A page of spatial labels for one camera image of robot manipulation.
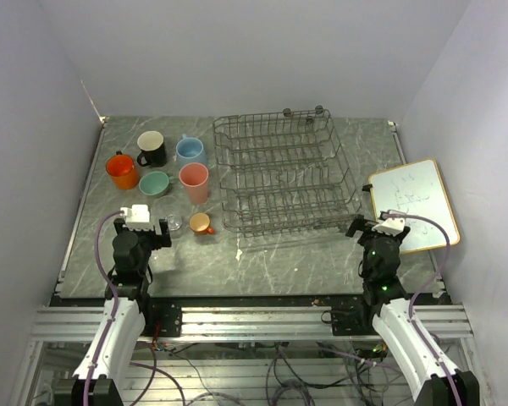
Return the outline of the clear glass cup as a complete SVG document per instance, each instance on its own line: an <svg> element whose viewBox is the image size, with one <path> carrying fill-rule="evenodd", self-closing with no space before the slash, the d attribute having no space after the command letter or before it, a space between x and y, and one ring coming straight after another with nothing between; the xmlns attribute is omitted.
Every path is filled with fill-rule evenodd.
<svg viewBox="0 0 508 406"><path fill-rule="evenodd" d="M179 200L171 195L165 195L155 200L151 209L156 219L164 219L170 231L178 231L183 225L183 213Z"/></svg>

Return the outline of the small orange cup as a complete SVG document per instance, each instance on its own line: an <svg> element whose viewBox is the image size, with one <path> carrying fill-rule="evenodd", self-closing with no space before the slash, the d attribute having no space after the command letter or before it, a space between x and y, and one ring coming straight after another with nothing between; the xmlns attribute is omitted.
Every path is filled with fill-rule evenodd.
<svg viewBox="0 0 508 406"><path fill-rule="evenodd" d="M205 212L197 212L190 216L189 227L196 234L214 234L215 231L211 225L211 218Z"/></svg>

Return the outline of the mint green mug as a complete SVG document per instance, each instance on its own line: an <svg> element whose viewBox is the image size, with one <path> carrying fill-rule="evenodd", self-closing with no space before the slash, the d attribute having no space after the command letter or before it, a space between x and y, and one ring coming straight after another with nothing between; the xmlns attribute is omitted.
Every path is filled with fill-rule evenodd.
<svg viewBox="0 0 508 406"><path fill-rule="evenodd" d="M138 187L142 194L157 198L165 195L174 181L175 177L165 172L154 171L143 176Z"/></svg>

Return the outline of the large orange mug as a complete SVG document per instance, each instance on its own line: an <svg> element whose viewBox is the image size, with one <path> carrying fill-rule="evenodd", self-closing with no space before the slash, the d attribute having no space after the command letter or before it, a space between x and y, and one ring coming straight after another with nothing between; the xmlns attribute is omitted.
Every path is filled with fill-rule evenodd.
<svg viewBox="0 0 508 406"><path fill-rule="evenodd" d="M117 151L108 159L105 169L118 189L133 189L140 181L140 175L137 172L133 158L121 151Z"/></svg>

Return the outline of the pink plastic tumbler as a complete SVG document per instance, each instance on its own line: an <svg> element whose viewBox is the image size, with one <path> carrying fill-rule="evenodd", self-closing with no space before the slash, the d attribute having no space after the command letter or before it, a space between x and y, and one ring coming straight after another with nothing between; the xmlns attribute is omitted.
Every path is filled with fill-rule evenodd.
<svg viewBox="0 0 508 406"><path fill-rule="evenodd" d="M201 163L186 164L179 171L179 180L194 205L201 205L207 201L208 179L208 169Z"/></svg>

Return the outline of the black mug white inside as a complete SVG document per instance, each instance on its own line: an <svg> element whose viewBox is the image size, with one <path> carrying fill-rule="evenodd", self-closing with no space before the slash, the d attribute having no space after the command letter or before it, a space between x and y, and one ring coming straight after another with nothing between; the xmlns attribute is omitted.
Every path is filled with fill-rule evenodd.
<svg viewBox="0 0 508 406"><path fill-rule="evenodd" d="M158 131L146 131L137 139L140 154L136 158L141 167L163 167L167 163L167 151L163 135Z"/></svg>

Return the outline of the light blue mug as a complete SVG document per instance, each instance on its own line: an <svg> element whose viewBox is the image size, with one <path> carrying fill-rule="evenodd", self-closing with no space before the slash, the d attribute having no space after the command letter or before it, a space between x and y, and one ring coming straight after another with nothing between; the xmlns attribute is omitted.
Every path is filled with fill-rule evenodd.
<svg viewBox="0 0 508 406"><path fill-rule="evenodd" d="M201 140L196 137L190 137L186 134L181 135L181 139L175 147L176 161L179 168L190 163L200 163L207 166L208 159L206 149Z"/></svg>

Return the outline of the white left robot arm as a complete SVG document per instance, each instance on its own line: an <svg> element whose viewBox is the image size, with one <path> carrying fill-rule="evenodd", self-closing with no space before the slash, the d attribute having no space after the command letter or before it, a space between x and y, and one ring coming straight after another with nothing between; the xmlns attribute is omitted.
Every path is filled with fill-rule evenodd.
<svg viewBox="0 0 508 406"><path fill-rule="evenodd" d="M56 405L122 405L122 379L139 336L155 327L156 316L150 310L148 287L153 279L149 260L152 252L172 246L168 222L149 222L135 228L124 214L116 211L104 220L113 219L113 268L102 265L98 225L94 255L98 271L105 280L106 300L102 320L95 337L73 376L62 379L54 390Z"/></svg>

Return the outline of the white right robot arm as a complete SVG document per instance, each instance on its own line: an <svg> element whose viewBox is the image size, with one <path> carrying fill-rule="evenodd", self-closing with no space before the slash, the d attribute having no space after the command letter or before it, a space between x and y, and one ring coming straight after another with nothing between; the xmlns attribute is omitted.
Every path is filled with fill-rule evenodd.
<svg viewBox="0 0 508 406"><path fill-rule="evenodd" d="M479 405L477 377L462 371L437 344L414 310L418 295L408 295L397 276L400 246L411 231L407 218L435 226L450 242L435 221L398 211L383 211L377 220L358 215L346 231L348 237L362 234L357 243L363 247L364 309L356 314L357 327L368 335L378 333L387 344L415 405Z"/></svg>

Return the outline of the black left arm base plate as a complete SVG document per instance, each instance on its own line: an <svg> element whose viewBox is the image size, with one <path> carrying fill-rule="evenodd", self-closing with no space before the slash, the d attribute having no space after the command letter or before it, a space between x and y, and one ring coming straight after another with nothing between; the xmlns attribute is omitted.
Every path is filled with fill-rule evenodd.
<svg viewBox="0 0 508 406"><path fill-rule="evenodd" d="M153 301L147 310L143 334L147 337L179 337L182 328L182 309L173 302Z"/></svg>

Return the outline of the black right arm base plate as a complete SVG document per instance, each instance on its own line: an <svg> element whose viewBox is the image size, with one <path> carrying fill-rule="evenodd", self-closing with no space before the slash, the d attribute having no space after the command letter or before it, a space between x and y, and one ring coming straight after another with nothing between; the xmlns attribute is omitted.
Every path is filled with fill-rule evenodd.
<svg viewBox="0 0 508 406"><path fill-rule="evenodd" d="M335 337L376 335L364 312L359 309L330 309L321 314L321 322L329 325Z"/></svg>

